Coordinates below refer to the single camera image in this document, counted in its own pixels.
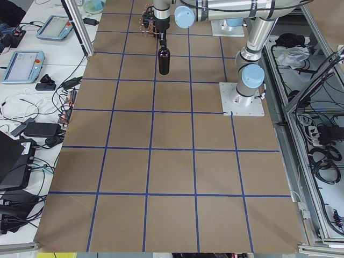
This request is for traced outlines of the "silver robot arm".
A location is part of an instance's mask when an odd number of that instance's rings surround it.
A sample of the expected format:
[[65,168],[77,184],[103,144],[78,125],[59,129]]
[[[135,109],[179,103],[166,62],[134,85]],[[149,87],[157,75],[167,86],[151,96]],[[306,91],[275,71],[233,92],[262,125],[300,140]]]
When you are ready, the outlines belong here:
[[170,7],[175,4],[175,23],[189,28],[195,22],[253,18],[254,24],[246,45],[236,56],[239,81],[230,93],[231,102],[239,107],[251,105],[258,88],[263,84],[265,73],[257,64],[262,50],[278,18],[294,9],[307,5],[308,1],[154,1],[153,20],[159,33],[160,74],[169,73],[169,54],[166,32],[170,22]]

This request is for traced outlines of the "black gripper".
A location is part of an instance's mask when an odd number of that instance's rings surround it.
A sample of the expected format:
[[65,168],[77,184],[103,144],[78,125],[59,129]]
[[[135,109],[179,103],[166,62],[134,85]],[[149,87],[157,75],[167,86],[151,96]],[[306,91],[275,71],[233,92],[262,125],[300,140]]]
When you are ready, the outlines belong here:
[[166,40],[166,30],[170,26],[170,8],[167,9],[157,9],[154,8],[154,17],[153,21],[155,23],[155,27],[159,32],[159,45],[161,48],[167,47],[167,40]]

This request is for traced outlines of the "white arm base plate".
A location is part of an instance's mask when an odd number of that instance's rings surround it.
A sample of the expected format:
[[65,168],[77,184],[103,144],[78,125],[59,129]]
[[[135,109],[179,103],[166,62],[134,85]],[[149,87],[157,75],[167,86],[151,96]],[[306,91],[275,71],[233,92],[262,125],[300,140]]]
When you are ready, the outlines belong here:
[[255,95],[243,97],[237,92],[237,83],[220,82],[219,90],[223,115],[240,117],[263,117],[264,109],[259,90]]
[[212,35],[216,37],[244,37],[243,18],[213,20]]

